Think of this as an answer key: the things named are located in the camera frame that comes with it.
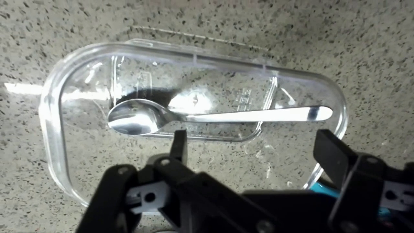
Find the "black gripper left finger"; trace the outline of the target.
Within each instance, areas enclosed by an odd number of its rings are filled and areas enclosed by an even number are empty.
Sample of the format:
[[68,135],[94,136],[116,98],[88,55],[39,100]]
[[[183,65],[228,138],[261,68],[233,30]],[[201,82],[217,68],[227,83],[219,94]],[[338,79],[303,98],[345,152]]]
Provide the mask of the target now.
[[153,156],[144,169],[108,169],[77,233],[134,233],[149,210],[160,211],[175,233],[277,232],[270,211],[188,169],[187,149],[187,134],[178,131],[171,151]]

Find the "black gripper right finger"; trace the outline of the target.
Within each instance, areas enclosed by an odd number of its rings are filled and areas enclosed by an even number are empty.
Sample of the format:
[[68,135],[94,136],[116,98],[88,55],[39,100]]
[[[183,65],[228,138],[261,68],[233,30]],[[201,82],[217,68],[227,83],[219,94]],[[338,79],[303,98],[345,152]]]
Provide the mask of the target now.
[[337,233],[414,233],[414,164],[395,169],[319,130],[314,157],[339,189],[329,217]]

